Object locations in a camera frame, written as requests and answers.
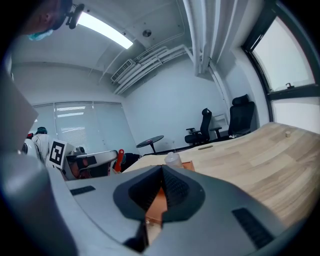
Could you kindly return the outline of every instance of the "window blind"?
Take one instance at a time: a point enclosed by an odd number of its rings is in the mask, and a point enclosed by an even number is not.
[[[31,127],[30,133],[35,134],[38,127],[45,127],[48,135],[50,135],[54,139],[57,139],[54,122],[54,105],[39,105],[34,106],[34,109],[38,112],[38,116]]]
[[[139,154],[120,103],[94,103],[103,143],[107,150]]]
[[[54,116],[59,140],[83,147],[87,154],[107,150],[91,102],[57,103]]]

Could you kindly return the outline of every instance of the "wooden desk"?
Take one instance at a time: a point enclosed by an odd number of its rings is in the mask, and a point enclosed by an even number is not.
[[[233,183],[269,207],[288,227],[308,216],[320,190],[320,135],[270,122],[229,141],[179,152],[195,171]],[[164,165],[165,155],[147,155],[125,172]]]

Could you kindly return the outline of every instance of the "wall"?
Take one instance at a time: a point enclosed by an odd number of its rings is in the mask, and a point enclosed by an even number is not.
[[[208,79],[195,77],[193,63],[188,56],[182,56],[137,86],[124,102],[135,141],[164,135],[154,144],[158,152],[189,146],[185,142],[186,129],[200,129],[203,109],[208,108],[213,114],[224,112],[218,89],[210,76]],[[142,155],[152,152],[150,146],[139,149]]]
[[[70,65],[14,65],[14,83],[33,105],[52,102],[104,101],[121,103],[124,98],[113,94],[113,86],[101,72]]]
[[[216,66],[231,100],[248,94],[255,103],[252,129],[269,122],[268,107],[257,73],[240,47],[256,23],[263,4],[262,0],[238,2],[229,37]]]
[[[320,97],[280,99],[271,104],[275,122],[320,134]]]

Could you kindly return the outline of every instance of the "black office chair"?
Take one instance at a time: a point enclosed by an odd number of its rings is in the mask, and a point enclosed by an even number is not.
[[[202,115],[203,118],[200,130],[194,130],[195,128],[186,129],[187,131],[190,130],[190,135],[184,137],[186,143],[195,145],[205,143],[210,140],[209,124],[211,121],[212,113],[209,109],[205,108],[204,110],[202,110]]]
[[[221,127],[215,127],[210,131],[215,131],[217,139],[213,142],[221,142],[231,140],[230,135],[240,137],[251,132],[250,126],[254,116],[255,103],[249,101],[248,95],[234,98],[232,101],[232,107],[230,108],[230,125],[228,130],[228,136],[220,136],[219,130]]]

